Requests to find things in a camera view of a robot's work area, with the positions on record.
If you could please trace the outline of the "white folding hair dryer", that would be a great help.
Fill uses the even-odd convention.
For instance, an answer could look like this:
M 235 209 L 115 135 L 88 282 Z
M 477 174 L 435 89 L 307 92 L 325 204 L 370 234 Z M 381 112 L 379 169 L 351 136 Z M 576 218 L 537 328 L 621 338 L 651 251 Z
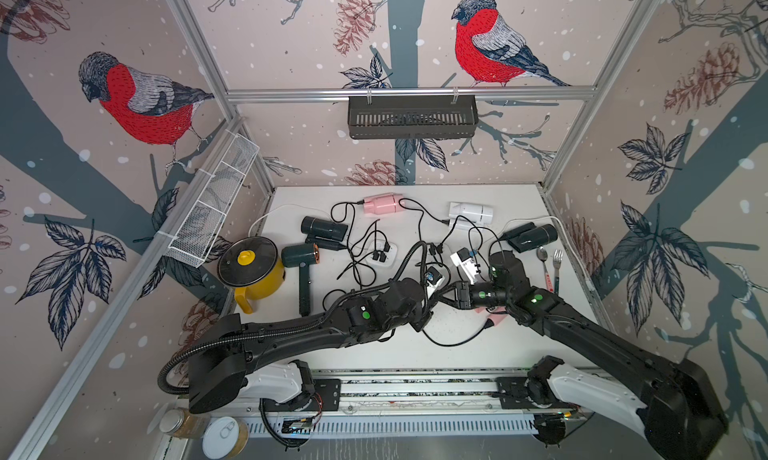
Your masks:
M 451 202 L 448 215 L 451 227 L 469 230 L 474 226 L 490 226 L 494 217 L 494 208 L 482 204 Z

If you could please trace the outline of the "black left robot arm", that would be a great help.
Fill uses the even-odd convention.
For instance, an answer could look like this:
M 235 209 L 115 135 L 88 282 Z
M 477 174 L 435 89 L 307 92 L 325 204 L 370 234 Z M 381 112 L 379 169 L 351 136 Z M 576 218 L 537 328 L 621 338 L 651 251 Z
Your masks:
M 344 294 L 319 314 L 266 323 L 242 323 L 237 314 L 220 318 L 160 369 L 159 389 L 185 396 L 193 413 L 208 413 L 235 400 L 247 375 L 275 362 L 376 342 L 406 325 L 420 330 L 430 317 L 426 265 L 418 279 L 404 276 L 417 252 L 425 260 L 428 244 L 416 242 L 387 283 Z

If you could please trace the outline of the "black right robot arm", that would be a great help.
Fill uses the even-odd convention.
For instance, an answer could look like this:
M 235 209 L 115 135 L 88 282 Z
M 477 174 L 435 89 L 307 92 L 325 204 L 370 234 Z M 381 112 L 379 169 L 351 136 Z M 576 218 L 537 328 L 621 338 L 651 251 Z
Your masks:
M 531 399 L 585 407 L 643 437 L 664 459 L 706 459 L 728 431 L 728 420 L 707 373 L 673 362 L 601 327 L 557 294 L 531 285 L 522 262 L 493 254 L 490 281 L 456 281 L 437 299 L 457 310 L 501 307 L 537 334 L 568 346 L 609 374 L 579 372 L 545 356 L 528 374 Z

